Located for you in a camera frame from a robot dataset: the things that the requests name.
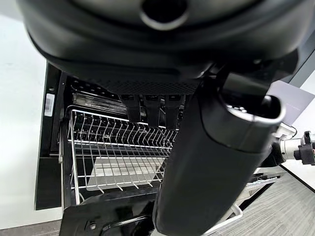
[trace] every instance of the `gray carpet floor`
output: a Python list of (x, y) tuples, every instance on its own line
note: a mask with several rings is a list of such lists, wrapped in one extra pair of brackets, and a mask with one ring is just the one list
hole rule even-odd
[(240, 221), (213, 234), (236, 235), (315, 235), (315, 193), (290, 174), (285, 174), (244, 210)]

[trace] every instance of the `barcode label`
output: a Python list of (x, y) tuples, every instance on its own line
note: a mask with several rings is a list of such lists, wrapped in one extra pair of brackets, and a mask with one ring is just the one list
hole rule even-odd
[(45, 102), (45, 112), (44, 116), (52, 117), (53, 109), (54, 109), (55, 95), (54, 94), (46, 94), (46, 102)]

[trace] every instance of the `white wall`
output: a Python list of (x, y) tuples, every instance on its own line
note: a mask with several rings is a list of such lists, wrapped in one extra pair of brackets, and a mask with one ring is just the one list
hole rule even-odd
[(14, 17), (0, 10), (0, 229), (62, 217), (34, 210), (46, 61), (10, 7)]
[[(315, 71), (309, 76), (301, 89), (315, 94)], [(315, 99), (308, 105), (304, 112), (295, 121), (293, 126), (298, 130), (296, 137), (303, 136), (304, 131), (315, 133)], [(288, 160), (283, 164), (286, 168), (296, 174), (310, 187), (315, 189), (315, 166), (302, 165), (302, 161)]]

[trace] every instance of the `cable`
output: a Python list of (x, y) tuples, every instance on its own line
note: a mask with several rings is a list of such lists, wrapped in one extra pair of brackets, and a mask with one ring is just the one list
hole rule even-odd
[(297, 134), (297, 129), (296, 129), (295, 127), (293, 127), (293, 126), (290, 126), (290, 127), (292, 127), (293, 129), (295, 129), (295, 134), (292, 136), (292, 138), (290, 138), (290, 139), (293, 139), (293, 138), (295, 137), (295, 135)]

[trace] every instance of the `metal wire basket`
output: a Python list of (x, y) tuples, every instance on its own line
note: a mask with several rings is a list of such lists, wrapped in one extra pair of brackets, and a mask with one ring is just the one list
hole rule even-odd
[(105, 193), (113, 188), (159, 186), (176, 135), (165, 127), (72, 110), (68, 140), (76, 204), (84, 200), (81, 189)]

